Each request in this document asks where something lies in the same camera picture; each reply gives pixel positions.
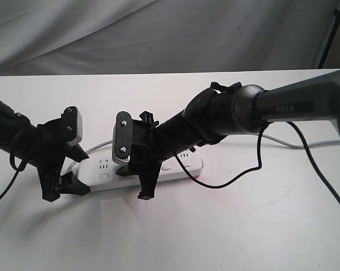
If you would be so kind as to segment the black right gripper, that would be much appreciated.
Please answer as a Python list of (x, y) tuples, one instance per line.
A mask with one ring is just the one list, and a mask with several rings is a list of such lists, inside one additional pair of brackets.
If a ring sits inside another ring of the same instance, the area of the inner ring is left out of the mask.
[(159, 123), (148, 111), (133, 120), (130, 162), (118, 168), (116, 175), (133, 176), (139, 172), (141, 191), (138, 199), (154, 198), (162, 163), (172, 156), (170, 146), (166, 143), (172, 131), (172, 119)]

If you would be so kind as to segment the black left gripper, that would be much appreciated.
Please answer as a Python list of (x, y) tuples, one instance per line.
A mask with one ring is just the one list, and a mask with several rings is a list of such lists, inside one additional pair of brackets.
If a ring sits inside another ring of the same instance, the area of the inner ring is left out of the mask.
[(41, 132), (39, 145), (36, 147), (37, 172), (42, 190), (42, 199), (53, 202), (60, 198), (60, 194), (86, 195), (90, 187), (81, 182), (77, 176), (69, 171), (60, 176), (65, 157), (73, 161), (83, 161), (89, 155), (76, 144), (68, 147), (64, 134), (73, 128), (63, 125), (63, 120), (74, 113), (73, 107), (68, 107), (58, 119), (38, 124)]

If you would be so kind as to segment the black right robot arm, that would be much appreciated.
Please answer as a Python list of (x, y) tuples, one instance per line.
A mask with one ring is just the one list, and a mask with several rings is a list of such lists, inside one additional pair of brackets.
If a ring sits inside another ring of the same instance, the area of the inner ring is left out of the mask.
[(162, 163), (195, 146), (215, 145), (227, 136), (258, 134), (268, 124), (288, 121), (331, 121), (340, 137), (340, 70), (266, 90), (237, 82), (216, 82), (164, 123), (142, 112), (116, 116), (113, 161), (119, 176), (137, 175), (139, 199), (154, 197)]

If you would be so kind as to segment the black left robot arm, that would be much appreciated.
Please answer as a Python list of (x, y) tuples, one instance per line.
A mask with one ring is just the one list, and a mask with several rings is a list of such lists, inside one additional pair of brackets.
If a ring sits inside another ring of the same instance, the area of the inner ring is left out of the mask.
[(75, 106), (66, 108), (58, 119), (34, 126), (0, 100), (0, 149), (9, 154), (16, 173), (28, 164), (36, 167), (43, 200), (53, 202), (62, 194), (90, 192), (72, 171), (61, 174), (66, 158), (75, 162), (88, 159), (80, 146), (82, 135), (82, 116)]

